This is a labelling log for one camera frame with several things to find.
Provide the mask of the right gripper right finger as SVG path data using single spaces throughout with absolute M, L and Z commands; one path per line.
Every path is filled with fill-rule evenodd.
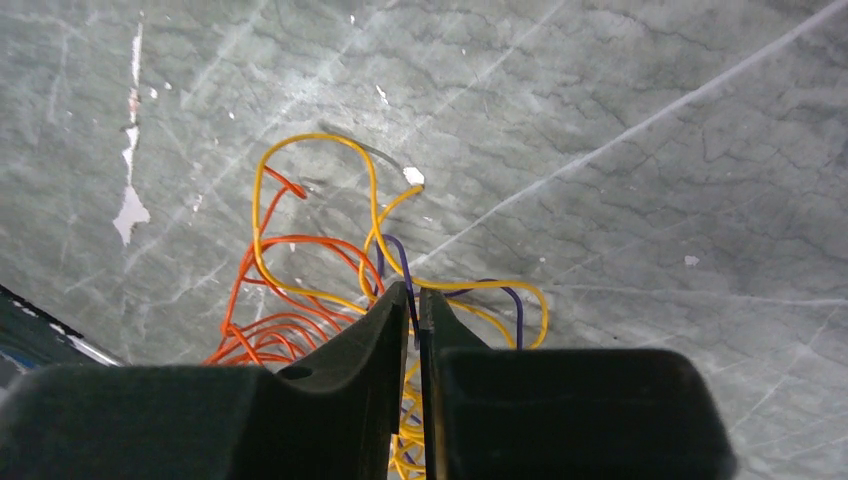
M 430 479 L 731 479 L 705 380 L 666 349 L 487 346 L 446 297 L 420 294 Z

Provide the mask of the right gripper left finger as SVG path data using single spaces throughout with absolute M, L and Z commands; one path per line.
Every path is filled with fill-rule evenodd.
M 1 406 L 5 479 L 383 479 L 398 431 L 407 292 L 259 366 L 51 366 Z

